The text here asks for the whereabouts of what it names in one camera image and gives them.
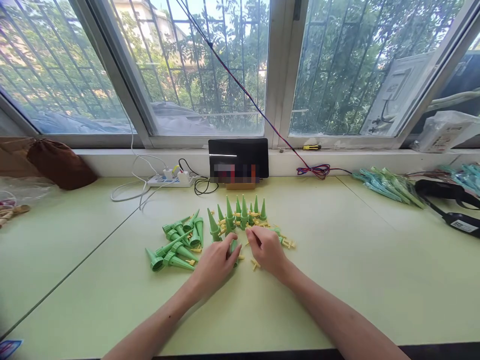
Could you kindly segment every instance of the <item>hand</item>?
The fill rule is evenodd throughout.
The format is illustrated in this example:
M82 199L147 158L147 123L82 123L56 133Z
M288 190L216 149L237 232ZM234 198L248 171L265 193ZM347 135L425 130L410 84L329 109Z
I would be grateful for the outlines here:
M280 279L287 273L290 261L285 256L279 236L265 227L246 228L251 253L260 266Z
M238 239L238 236L231 232L225 240L216 241L204 250L195 271L187 281L187 284L192 286L197 301L217 291L234 268L242 248L239 244L230 254L230 244L234 239Z

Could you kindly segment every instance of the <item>black cable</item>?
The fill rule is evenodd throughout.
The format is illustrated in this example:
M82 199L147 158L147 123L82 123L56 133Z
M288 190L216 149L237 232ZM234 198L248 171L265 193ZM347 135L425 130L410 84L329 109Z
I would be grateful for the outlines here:
M219 184L217 183L216 184L216 188L213 189L212 191L207 191L210 187L210 179L206 176L203 176L203 175L200 175L198 172L196 171L193 171L192 168L190 167L189 163L187 162L187 160L185 160L183 157L178 159L178 166L180 167L180 169L182 171L184 171L184 168L182 167L182 164L180 164L180 161L183 160L185 162L185 165L188 167L188 169L190 170L191 173L194 173L196 174L197 176L200 176L202 177L201 179L197 179L195 180L195 183L193 184L193 191L195 191L195 195L197 196L200 196L200 195L204 195L204 194L211 194L211 193L214 193L215 191L217 191L217 189L219 188ZM200 184L200 183L207 183L206 185L206 188L205 190L201 191L197 188L197 185Z

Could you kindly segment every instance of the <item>drawstring bag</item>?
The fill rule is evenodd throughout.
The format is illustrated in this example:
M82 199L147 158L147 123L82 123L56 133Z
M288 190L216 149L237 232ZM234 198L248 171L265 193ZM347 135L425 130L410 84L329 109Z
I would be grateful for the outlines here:
M26 158L44 177L64 190L79 189L98 179L81 157L58 141L35 141Z

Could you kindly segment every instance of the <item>electrical wire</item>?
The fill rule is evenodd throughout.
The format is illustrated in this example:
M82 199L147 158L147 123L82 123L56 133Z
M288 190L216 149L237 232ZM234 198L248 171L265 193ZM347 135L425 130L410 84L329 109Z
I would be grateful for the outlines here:
M321 180L324 180L325 179L325 176L326 175L323 175L323 174L328 174L331 170L342 170L346 173L350 173L350 171L347 171L347 170L344 170L342 168L339 168L339 167L336 167L336 168L330 168L330 165L329 164L323 164L323 165L317 165L317 166L314 166L314 167L310 167L306 161L299 155L299 153L294 149L294 147L292 145L290 145L290 143L284 139L284 137L282 135L280 135L280 133L278 132L278 130L275 128L275 126L270 122L269 119L267 119L267 117L265 116L265 114L263 113L263 111L259 108L259 106L257 105L257 103L254 101L254 99L252 98L252 96L249 94L249 92L247 90L245 90L244 86L240 83L240 81L237 80L237 78L232 74L232 72L230 71L229 67L227 65L225 65L225 63L223 62L223 60L220 58L220 56L217 54L217 52L214 50L214 44L212 41L210 41L207 36L205 35L205 33L203 32L202 28L200 27L200 25L197 23L197 21L195 20L195 18L192 16L192 14L190 13L189 11L189 8L188 6L185 4L184 0L176 0L176 2L178 3L178 5L181 7L181 9L183 10L183 12L185 13L185 15L187 16L187 18L190 20L190 22L193 24L193 27L197 30L197 32L200 34L200 36L202 37L202 39L206 42L206 44L208 45L208 47L210 48L211 52L213 53L213 55L215 55L215 57L217 58L217 60L220 62L220 64L223 66L223 68L226 70L226 72L231 76L231 78L233 79L233 81L236 82L236 84L240 87L240 89L242 89L242 91L245 93L245 95L250 99L251 103L253 104L253 106L257 109L257 111L260 113L260 115L265 119L265 121L270 125L270 127L273 129L273 131L278 135L278 137L280 139L282 139L285 144L288 145L288 147L295 153L295 155L298 156L298 158L305 164L306 167L298 167L296 170L297 170L297 174L298 175L303 175L303 174L306 174L307 172L312 172L314 173L319 179ZM314 170L314 168L318 168L318 167L327 167L328 168L328 171L325 171L325 170Z
M195 180L195 183L193 184L193 191L195 191L195 195L197 196L200 196L200 195L206 195L206 194L211 194L211 193L214 193L215 191L217 191L217 189L219 188L219 184L217 183L216 184L216 188L214 188L213 190L211 191L207 191L210 187L210 184L212 184L210 182L210 178L206 177L206 176L203 176L203 175L200 175L198 172L194 171L189 163L187 162L187 160L185 160L183 157L178 159L178 166L180 167L180 169L182 171L184 171L184 168L182 167L182 164L181 164L181 160L183 160L185 162L185 165L188 166L188 169L190 170L191 173L194 173L196 174L198 177L202 177L200 179L197 179ZM205 190L201 191L198 189L198 184L201 184L201 183L207 183L206 184L206 188Z

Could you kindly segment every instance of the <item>light green table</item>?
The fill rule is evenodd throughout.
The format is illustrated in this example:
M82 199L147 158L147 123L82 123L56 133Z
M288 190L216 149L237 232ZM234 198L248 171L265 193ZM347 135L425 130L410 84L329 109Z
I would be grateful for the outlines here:
M110 200L112 189L128 181L102 178L58 191L0 229L0 337L135 211L138 199Z
M433 250L452 250L456 243L448 238L470 240L455 231L436 231L438 224L427 212L411 209L406 211L414 211L418 226L403 232L400 225L392 226L393 219L386 219L383 205L375 208L365 200L377 194L359 195L342 181L271 178L245 195L248 201L255 193L266 198L270 223L297 242L297 250L285 250L293 262L397 344L480 339L478 278L458 271L464 265L457 257L479 257L480 244L474 246L472 240L471 246L454 250L454 261L433 256ZM177 268L151 272L144 248L166 244L161 226L197 208L204 218L206 207L217 212L217 203L225 212L225 194L222 188L201 197L191 188L160 189L143 212L128 218L10 334L9 339L25 340L13 359L104 355L190 275ZM428 229L436 245L424 238ZM207 246L208 227L204 235ZM243 231L239 240L246 242ZM162 355L331 347L288 290L268 273L252 272L250 248L242 253L246 259L234 276L189 314Z

